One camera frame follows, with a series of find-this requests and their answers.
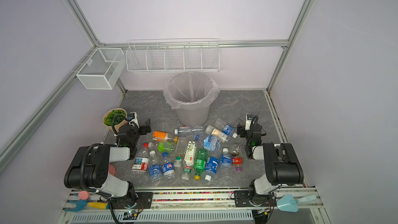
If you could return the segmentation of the white floral label bottle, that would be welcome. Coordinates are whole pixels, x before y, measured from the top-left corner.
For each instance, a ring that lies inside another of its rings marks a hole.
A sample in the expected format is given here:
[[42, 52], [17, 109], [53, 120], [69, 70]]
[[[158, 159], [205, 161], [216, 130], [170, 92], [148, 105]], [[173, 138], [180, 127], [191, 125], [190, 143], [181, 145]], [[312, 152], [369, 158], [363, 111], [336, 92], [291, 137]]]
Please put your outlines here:
[[194, 158], [195, 158], [195, 153], [196, 153], [196, 142], [195, 141], [189, 141], [185, 156], [184, 156], [184, 162], [187, 166], [192, 167], [194, 165]]

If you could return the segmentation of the small green label bottle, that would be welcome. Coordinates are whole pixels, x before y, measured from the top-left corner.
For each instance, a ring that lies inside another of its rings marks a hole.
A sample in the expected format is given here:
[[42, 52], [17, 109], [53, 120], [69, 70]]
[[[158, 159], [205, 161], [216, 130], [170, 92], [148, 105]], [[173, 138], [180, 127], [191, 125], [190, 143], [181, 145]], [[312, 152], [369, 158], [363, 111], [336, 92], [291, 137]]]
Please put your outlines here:
[[183, 180], [189, 180], [190, 176], [191, 176], [191, 167], [189, 166], [185, 166], [182, 170], [182, 175], [181, 175], [181, 179]]

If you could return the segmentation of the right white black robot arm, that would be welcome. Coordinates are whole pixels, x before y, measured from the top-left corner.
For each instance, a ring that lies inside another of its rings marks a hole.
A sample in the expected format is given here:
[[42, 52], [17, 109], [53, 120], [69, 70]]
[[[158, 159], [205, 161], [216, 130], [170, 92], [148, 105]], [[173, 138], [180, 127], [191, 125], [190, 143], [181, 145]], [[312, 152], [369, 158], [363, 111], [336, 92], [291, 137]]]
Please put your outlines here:
[[269, 205], [275, 200], [274, 191], [284, 186], [304, 182], [304, 173], [292, 144], [263, 143], [262, 127], [252, 123], [250, 128], [239, 124], [237, 134], [246, 139], [244, 146], [250, 160], [263, 161], [265, 173], [248, 187], [247, 202], [254, 206]]

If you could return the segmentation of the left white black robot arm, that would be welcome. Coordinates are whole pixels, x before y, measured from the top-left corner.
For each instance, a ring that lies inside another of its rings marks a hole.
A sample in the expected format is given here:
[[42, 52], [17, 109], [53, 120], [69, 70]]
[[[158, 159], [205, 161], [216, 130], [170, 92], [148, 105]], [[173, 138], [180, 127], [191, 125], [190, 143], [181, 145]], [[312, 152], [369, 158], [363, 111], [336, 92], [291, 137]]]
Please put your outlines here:
[[135, 208], [139, 196], [131, 182], [111, 175], [109, 164], [135, 158], [137, 142], [140, 136], [151, 132], [150, 119], [144, 125], [134, 120], [127, 122], [116, 130], [115, 123], [111, 128], [116, 136], [115, 144], [96, 143], [80, 147], [64, 176], [66, 188], [95, 193], [107, 198], [110, 208]]

